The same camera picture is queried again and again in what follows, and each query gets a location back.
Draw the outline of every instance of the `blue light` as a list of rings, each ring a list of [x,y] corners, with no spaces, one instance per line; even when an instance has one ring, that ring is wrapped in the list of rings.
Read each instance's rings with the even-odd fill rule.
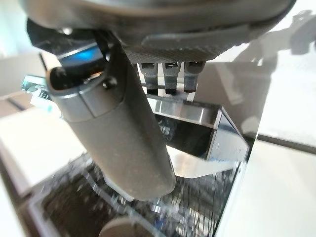
[[[81,52],[75,53],[60,60],[61,64],[68,66],[80,65],[83,63],[93,62],[103,58],[103,55],[97,46],[85,49]]]
[[[90,61],[95,55],[96,48],[86,49],[82,52],[76,53],[73,56],[74,60]]]

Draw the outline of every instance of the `metal edge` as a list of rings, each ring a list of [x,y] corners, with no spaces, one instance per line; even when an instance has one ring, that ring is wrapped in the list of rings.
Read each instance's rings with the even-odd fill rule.
[[[246,142],[246,140],[244,139],[243,135],[241,134],[241,132],[239,132],[238,128],[236,127],[236,125],[234,124],[234,122],[232,121],[232,119],[229,117],[228,113],[226,112],[226,110],[224,109],[223,106],[221,106],[221,111],[223,113],[223,115],[226,117],[226,119],[228,120],[228,122],[233,126],[233,128],[235,129],[235,131],[238,133],[238,135],[240,136],[240,138],[243,140],[243,142],[247,145],[247,153],[246,153],[246,157],[248,156],[248,152],[249,152],[249,144]]]
[[[206,106],[205,103],[200,103],[201,106],[197,106],[198,102],[187,102],[186,101],[186,103],[183,103],[183,100],[179,100],[179,99],[173,100],[170,98],[154,97],[154,96],[148,96],[148,95],[147,95],[147,100],[148,100],[148,103],[149,103],[154,114],[162,115],[162,116],[169,117],[172,119],[190,122],[190,123],[194,123],[194,124],[198,124],[198,125],[202,125],[202,126],[206,126],[206,127],[213,128],[213,129],[218,128],[220,118],[222,115],[221,107],[217,107],[217,105],[215,105],[215,104],[209,104],[209,107],[208,107],[208,106]],[[179,110],[177,113],[175,113],[173,111],[170,111],[169,113],[162,113],[161,106],[159,108],[159,111],[156,109],[157,104],[159,104],[161,102],[166,102],[166,103],[169,103],[170,105],[171,104],[181,105],[181,110]],[[200,109],[199,120],[185,117],[185,116],[183,116],[183,113],[180,114],[180,112],[186,111],[190,108],[199,108]],[[203,118],[203,115],[207,114],[207,111],[209,111],[209,113],[215,113],[216,117],[215,118],[210,118],[210,117]]]
[[[224,207],[222,215],[220,216],[219,223],[215,228],[214,237],[224,236],[224,230],[225,230],[225,227],[226,227],[227,222],[229,220],[229,215],[230,215],[233,207],[235,206],[235,203],[236,203],[235,200],[236,200],[236,197],[238,195],[238,191],[241,187],[242,180],[243,180],[245,172],[246,172],[247,164],[248,163],[246,161],[242,162],[237,170],[237,174],[236,174],[235,180],[233,181],[233,186],[232,186],[231,192],[230,192],[228,199],[226,201],[226,205]]]

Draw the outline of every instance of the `white table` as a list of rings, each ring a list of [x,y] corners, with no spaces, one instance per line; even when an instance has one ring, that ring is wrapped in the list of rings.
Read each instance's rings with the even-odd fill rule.
[[[64,120],[34,107],[0,119],[0,152],[22,194],[86,149]]]
[[[315,184],[315,155],[257,140],[217,236],[316,236]]]

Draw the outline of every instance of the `white wall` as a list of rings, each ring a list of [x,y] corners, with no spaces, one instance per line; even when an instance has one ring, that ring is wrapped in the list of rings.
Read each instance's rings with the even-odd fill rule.
[[[45,76],[38,54],[23,54],[0,60],[0,96],[21,90],[24,77]]]
[[[17,54],[17,47],[7,24],[2,2],[0,2],[0,59],[15,54]]]
[[[14,56],[22,53],[36,53],[39,50],[31,45],[29,36],[26,32],[27,16],[21,8],[18,0],[0,1],[0,21],[6,28],[1,35],[10,35],[11,44],[14,44],[16,51],[8,50],[7,56]],[[4,47],[11,48],[12,45],[6,44]]]
[[[223,104],[240,130],[316,146],[316,3],[297,0],[268,33],[209,61],[196,101]]]

